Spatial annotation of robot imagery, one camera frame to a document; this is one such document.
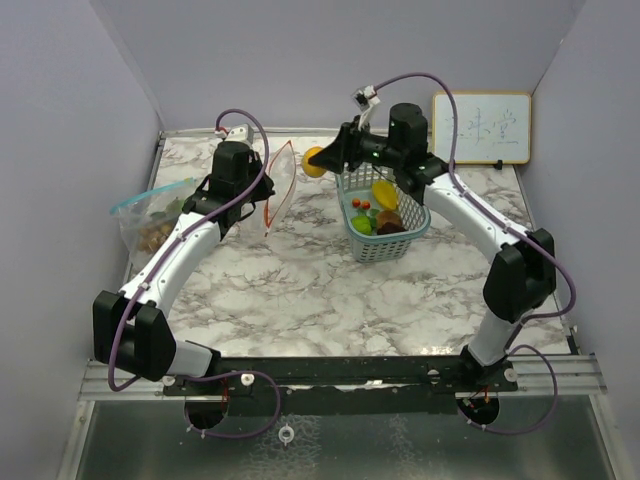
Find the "clear orange-zipper bag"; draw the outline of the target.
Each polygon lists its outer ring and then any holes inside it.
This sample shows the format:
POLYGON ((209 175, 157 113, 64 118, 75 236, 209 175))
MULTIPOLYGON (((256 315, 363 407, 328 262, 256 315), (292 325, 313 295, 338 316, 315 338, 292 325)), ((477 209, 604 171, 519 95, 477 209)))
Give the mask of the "clear orange-zipper bag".
POLYGON ((274 182, 274 194, 263 209, 264 237, 268 238, 286 217, 296 190, 297 162, 290 140, 271 157, 266 173, 274 182))

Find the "green round fruit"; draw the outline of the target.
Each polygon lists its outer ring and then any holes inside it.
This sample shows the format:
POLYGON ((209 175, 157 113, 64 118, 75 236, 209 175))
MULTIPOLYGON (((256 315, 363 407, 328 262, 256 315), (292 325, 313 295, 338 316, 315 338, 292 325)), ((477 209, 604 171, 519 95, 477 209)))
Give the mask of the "green round fruit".
POLYGON ((351 219, 351 226, 353 229, 362 235, 371 235, 374 227, 372 226, 371 218, 367 215, 358 215, 351 219))

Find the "tan brown mushroom toy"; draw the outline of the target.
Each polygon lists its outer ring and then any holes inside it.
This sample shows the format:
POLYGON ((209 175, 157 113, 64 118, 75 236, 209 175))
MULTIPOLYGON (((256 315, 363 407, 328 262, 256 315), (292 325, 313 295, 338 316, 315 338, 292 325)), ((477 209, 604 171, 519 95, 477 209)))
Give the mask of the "tan brown mushroom toy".
POLYGON ((376 215, 377 228, 385 223, 394 223, 403 226, 402 218, 395 212, 390 210, 382 210, 376 215))

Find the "green ring toy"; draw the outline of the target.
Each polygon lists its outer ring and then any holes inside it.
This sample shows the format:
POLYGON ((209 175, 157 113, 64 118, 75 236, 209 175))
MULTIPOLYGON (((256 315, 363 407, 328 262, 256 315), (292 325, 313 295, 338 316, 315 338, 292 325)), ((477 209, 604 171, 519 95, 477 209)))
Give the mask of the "green ring toy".
POLYGON ((171 200, 162 210, 151 213, 150 218, 153 221, 165 221, 168 218, 175 218, 181 214, 184 203, 184 199, 176 197, 171 200))

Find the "clear blue-zipper bag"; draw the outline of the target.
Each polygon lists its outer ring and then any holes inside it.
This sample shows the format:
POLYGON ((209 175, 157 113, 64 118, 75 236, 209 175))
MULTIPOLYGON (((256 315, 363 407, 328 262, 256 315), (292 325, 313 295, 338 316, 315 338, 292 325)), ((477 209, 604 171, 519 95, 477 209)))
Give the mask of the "clear blue-zipper bag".
POLYGON ((165 221, 153 221, 150 214, 162 210, 171 200, 178 197, 184 199, 192 195, 196 189, 196 180, 186 178, 159 188, 155 188, 125 201, 110 209, 110 215, 118 221, 121 238, 128 250, 129 261, 136 270, 142 269, 154 254, 137 250, 138 230, 142 227, 169 222, 173 228, 179 216, 165 221))

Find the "brown longan bunch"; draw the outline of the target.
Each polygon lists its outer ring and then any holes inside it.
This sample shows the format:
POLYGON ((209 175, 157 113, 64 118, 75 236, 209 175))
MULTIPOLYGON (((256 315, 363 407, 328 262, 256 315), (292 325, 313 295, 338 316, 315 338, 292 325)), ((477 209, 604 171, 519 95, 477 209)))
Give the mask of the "brown longan bunch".
POLYGON ((137 250, 147 254, 156 253, 168 239, 172 230, 173 226, 169 222, 140 228, 137 250))

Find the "dark red apple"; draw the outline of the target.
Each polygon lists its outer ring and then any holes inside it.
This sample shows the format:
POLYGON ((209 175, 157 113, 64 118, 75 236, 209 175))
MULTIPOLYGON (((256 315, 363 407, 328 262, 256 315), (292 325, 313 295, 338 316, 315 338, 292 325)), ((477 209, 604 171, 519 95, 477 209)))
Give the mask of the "dark red apple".
POLYGON ((396 233, 403 233, 406 229, 394 223, 385 223, 377 229, 378 235, 390 235, 396 233))

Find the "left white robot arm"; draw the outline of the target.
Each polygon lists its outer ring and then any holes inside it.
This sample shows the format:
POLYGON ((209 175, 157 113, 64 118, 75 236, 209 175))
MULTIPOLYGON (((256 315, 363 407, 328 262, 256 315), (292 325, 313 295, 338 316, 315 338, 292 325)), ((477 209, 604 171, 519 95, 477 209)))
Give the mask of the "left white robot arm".
POLYGON ((217 352, 174 337, 167 318, 193 271, 244 219, 245 204, 274 193, 259 154, 247 140, 227 138, 212 171, 185 202, 169 238, 118 292, 101 292, 92 306, 94 357, 111 371, 158 381, 183 376, 206 395, 220 385, 217 352))

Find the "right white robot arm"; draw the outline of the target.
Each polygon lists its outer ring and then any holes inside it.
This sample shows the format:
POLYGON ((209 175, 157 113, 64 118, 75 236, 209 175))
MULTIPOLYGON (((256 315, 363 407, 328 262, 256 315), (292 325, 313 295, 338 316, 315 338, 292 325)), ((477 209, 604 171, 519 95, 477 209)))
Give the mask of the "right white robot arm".
POLYGON ((449 163, 429 152, 427 131, 427 119, 417 105, 396 104, 387 135, 373 134, 357 120, 345 122, 335 140, 309 163, 335 174, 353 172, 362 164, 391 170, 404 194, 443 216, 486 257, 486 313, 463 348, 459 367, 461 383, 481 391, 494 381, 518 324, 556 289, 554 239, 544 229, 529 231, 509 223, 466 189, 450 173, 449 163))

